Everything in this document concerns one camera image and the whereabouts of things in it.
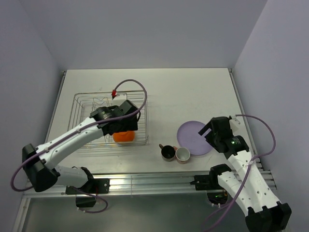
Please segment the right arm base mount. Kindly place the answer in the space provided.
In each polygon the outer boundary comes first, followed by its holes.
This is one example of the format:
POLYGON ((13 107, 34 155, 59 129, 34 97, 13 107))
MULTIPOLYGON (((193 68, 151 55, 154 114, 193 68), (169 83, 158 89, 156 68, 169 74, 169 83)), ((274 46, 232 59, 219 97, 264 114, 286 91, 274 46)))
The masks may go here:
POLYGON ((231 202, 228 192, 219 186, 210 175, 194 175, 194 180, 190 185, 195 187, 196 191, 205 191, 207 200, 211 206, 223 207, 231 202))

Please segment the orange bowl white inside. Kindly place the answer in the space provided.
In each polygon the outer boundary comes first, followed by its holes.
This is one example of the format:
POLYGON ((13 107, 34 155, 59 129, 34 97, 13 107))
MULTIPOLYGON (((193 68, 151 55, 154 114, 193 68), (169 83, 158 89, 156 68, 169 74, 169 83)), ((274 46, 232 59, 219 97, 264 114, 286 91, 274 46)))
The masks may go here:
POLYGON ((117 132, 112 135, 114 142, 116 143, 130 143, 135 140, 134 131, 117 132))

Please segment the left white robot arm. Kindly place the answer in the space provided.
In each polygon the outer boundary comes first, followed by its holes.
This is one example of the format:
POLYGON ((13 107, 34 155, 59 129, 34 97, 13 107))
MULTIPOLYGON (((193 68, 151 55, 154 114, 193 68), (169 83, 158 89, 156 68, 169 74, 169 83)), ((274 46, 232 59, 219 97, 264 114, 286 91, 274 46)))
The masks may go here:
POLYGON ((22 149, 22 161, 30 159, 23 167, 32 187, 42 192, 54 185, 73 186, 83 193, 94 187, 93 176, 85 167, 70 168, 59 163, 85 144, 106 135, 138 129, 137 107, 129 100, 119 106, 99 107, 78 126, 34 147, 22 149))

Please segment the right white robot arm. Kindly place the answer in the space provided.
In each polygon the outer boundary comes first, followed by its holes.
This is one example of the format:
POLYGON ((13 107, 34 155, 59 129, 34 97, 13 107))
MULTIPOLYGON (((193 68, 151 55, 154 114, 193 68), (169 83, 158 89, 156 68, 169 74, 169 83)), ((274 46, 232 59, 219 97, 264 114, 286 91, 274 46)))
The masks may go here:
POLYGON ((200 131, 206 141, 219 153, 224 154, 228 165, 211 167, 201 180, 194 177, 191 184, 196 190, 225 190, 232 201, 225 209, 237 203, 245 215, 247 228, 251 232, 283 231, 292 210, 272 192, 258 170, 254 156, 244 138, 234 135, 230 126, 232 117, 213 117, 200 131))

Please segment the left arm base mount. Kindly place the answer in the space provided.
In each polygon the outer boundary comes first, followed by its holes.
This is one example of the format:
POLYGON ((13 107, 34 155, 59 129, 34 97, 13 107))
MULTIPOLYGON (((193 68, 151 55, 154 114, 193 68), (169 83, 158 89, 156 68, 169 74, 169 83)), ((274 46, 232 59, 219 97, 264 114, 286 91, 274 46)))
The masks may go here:
POLYGON ((78 208, 92 208, 99 202, 100 194, 109 193, 110 179, 94 178, 80 188, 66 186, 66 195, 76 195, 75 204, 78 208))

